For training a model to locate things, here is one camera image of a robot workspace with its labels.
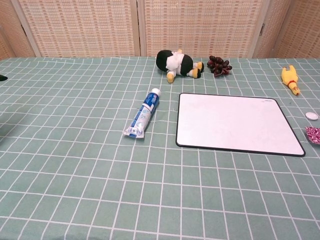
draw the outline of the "white bottle cap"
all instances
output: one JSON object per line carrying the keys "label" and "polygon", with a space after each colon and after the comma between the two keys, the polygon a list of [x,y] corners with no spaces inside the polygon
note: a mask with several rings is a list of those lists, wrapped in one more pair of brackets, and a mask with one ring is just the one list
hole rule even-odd
{"label": "white bottle cap", "polygon": [[157,95],[159,96],[159,98],[160,98],[160,95],[161,95],[160,89],[158,89],[158,88],[153,88],[153,89],[151,90],[151,92],[154,93],[154,94],[157,94]]}
{"label": "white bottle cap", "polygon": [[309,120],[318,120],[318,115],[317,114],[315,114],[314,112],[307,112],[306,114],[305,114],[305,116],[306,116],[306,118],[307,119],[309,119]]}

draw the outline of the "blue and white toothpaste tube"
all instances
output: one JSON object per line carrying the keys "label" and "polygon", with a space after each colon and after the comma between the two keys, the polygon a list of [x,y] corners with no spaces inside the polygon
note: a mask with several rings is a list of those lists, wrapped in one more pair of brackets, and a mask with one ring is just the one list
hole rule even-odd
{"label": "blue and white toothpaste tube", "polygon": [[148,125],[152,114],[156,111],[160,94],[161,92],[158,88],[153,88],[151,90],[130,126],[123,132],[124,135],[135,139],[142,139],[145,137],[146,126]]}

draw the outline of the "pink object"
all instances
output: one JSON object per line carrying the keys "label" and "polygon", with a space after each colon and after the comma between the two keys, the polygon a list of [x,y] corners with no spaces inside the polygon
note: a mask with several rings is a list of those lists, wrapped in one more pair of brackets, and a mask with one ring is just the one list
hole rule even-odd
{"label": "pink object", "polygon": [[306,134],[309,140],[314,144],[320,144],[320,128],[306,126]]}

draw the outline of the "grape cluster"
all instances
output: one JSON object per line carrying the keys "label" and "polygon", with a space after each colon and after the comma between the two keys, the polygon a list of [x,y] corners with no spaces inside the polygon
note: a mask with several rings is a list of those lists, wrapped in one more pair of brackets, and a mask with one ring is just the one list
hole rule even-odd
{"label": "grape cluster", "polygon": [[220,76],[222,74],[227,75],[229,74],[229,71],[232,69],[232,66],[229,65],[228,60],[223,60],[219,56],[210,56],[209,61],[206,64],[208,68],[211,70],[211,73],[215,77]]}

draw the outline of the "whiteboard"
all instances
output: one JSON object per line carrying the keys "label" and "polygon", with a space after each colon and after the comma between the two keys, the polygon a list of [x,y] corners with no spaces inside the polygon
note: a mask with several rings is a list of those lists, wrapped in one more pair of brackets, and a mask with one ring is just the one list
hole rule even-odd
{"label": "whiteboard", "polygon": [[181,93],[175,141],[180,147],[306,154],[272,98]]}

